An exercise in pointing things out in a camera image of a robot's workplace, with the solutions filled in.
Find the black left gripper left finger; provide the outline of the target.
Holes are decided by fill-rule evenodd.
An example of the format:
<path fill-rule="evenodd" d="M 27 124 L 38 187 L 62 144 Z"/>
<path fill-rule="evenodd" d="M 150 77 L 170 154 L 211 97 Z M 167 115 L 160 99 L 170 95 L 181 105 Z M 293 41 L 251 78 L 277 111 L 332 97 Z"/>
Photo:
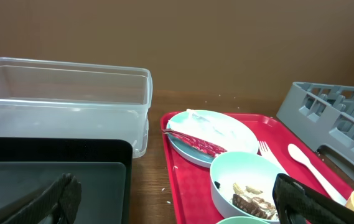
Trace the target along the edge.
<path fill-rule="evenodd" d="M 0 224 L 73 224 L 81 200 L 81 183 L 71 173 L 62 174 L 52 183 L 0 207 Z"/>

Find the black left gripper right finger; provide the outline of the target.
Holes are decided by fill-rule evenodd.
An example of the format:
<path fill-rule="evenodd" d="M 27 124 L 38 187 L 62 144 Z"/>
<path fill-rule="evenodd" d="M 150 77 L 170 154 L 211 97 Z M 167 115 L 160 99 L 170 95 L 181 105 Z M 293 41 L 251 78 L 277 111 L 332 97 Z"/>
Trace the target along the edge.
<path fill-rule="evenodd" d="M 281 224 L 354 224 L 354 211 L 286 174 L 278 174 L 272 197 Z"/>

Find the food scraps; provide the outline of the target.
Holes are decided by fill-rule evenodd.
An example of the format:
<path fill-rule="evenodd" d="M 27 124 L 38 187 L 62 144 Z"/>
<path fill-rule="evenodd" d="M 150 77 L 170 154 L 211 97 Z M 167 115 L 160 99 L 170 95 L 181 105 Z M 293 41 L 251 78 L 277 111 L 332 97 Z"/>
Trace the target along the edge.
<path fill-rule="evenodd" d="M 234 182 L 231 185 L 221 184 L 214 181 L 221 195 L 232 206 L 257 218 L 279 221 L 279 215 L 274 202 L 261 189 L 250 185 L 241 185 Z"/>

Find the white plastic spoon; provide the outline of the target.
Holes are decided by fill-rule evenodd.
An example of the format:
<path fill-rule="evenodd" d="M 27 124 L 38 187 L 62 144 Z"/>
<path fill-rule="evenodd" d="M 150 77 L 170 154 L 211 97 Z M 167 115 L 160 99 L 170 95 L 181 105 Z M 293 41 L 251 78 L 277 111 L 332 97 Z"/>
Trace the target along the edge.
<path fill-rule="evenodd" d="M 347 200 L 337 191 L 337 189 L 312 165 L 309 158 L 295 145 L 288 145 L 288 152 L 290 156 L 297 162 L 306 166 L 308 170 L 314 175 L 314 177 L 319 181 L 320 185 L 328 193 L 330 198 L 340 205 L 345 205 Z"/>

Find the mint green bowl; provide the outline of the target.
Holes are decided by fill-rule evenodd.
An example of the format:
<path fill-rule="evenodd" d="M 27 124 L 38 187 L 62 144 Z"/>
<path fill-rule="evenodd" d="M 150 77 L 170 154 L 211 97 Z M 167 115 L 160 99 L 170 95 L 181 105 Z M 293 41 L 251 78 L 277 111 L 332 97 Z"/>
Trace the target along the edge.
<path fill-rule="evenodd" d="M 268 222 L 251 217 L 230 217 L 224 218 L 216 224 L 268 224 Z"/>

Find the light blue bowl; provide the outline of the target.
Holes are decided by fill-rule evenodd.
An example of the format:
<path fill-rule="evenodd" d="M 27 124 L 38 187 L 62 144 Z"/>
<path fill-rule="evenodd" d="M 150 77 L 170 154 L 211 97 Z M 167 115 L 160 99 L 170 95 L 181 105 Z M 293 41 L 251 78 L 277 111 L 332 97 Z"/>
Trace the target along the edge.
<path fill-rule="evenodd" d="M 260 197 L 274 203 L 272 189 L 276 176 L 280 173 L 287 172 L 257 154 L 236 151 L 219 155 L 210 166 L 210 192 L 216 210 L 223 218 L 257 218 L 233 205 L 233 184 L 237 184 L 242 191 L 245 191 L 247 186 L 261 190 Z"/>

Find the white plastic fork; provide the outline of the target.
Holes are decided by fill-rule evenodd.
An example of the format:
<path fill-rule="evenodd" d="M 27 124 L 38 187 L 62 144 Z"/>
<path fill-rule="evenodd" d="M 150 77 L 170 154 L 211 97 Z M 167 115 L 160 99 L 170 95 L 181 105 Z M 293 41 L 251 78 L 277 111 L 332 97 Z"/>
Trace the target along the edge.
<path fill-rule="evenodd" d="M 269 148 L 267 142 L 259 141 L 259 151 L 265 159 L 278 166 L 281 170 L 283 170 L 283 173 L 287 174 L 287 171 L 283 168 L 281 163 L 277 160 L 276 156 L 272 153 L 272 150 Z"/>

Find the light blue plate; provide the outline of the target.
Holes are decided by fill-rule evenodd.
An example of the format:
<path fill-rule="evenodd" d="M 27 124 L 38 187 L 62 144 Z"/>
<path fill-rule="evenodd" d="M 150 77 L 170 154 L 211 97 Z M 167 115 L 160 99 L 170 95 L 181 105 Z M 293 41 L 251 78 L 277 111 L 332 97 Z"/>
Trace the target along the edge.
<path fill-rule="evenodd" d="M 226 114 L 208 110 L 191 110 L 173 115 L 166 129 L 178 131 L 221 146 L 227 151 L 257 154 L 259 142 L 245 124 Z M 182 140 L 168 134 L 172 147 L 189 162 L 210 168 L 214 157 L 194 149 Z"/>

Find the red snack wrapper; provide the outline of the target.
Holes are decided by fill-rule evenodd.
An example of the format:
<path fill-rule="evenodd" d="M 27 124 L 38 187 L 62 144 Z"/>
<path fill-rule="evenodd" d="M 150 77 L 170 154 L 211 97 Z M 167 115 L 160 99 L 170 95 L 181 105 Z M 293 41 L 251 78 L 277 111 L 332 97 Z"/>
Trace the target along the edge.
<path fill-rule="evenodd" d="M 162 132 L 164 134 L 170 134 L 171 136 L 181 140 L 183 143 L 195 148 L 201 153 L 211 156 L 212 158 L 216 158 L 220 154 L 226 152 L 226 149 L 221 146 L 217 146 L 214 143 L 175 131 L 173 129 L 163 129 Z"/>

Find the white napkin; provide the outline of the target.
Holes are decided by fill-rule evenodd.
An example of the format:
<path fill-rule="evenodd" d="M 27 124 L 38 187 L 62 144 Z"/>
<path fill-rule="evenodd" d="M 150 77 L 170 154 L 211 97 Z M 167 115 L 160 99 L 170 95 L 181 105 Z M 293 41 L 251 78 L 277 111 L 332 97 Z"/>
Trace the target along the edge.
<path fill-rule="evenodd" d="M 227 151 L 255 153 L 259 147 L 249 127 L 231 116 L 215 111 L 187 109 L 173 116 L 167 127 L 214 143 Z"/>

